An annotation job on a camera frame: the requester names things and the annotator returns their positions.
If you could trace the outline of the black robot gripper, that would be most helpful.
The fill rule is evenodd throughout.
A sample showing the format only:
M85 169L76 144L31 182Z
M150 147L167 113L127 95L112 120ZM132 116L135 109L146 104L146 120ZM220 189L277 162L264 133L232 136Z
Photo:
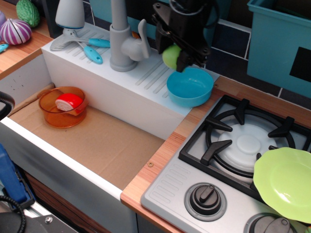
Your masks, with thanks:
M210 3L154 3L156 24L155 46L159 54L176 44L182 50L176 61L176 71L192 65L204 66L210 47L204 28L211 13Z

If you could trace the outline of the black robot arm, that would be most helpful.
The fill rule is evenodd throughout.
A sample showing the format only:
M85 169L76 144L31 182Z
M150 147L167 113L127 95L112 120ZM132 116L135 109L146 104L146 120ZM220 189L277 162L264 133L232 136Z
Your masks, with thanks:
M215 0L171 0L153 4L152 19L156 25L155 46L159 54L176 44L181 52L174 70L188 66L203 67L210 55L204 29L215 26L220 12Z

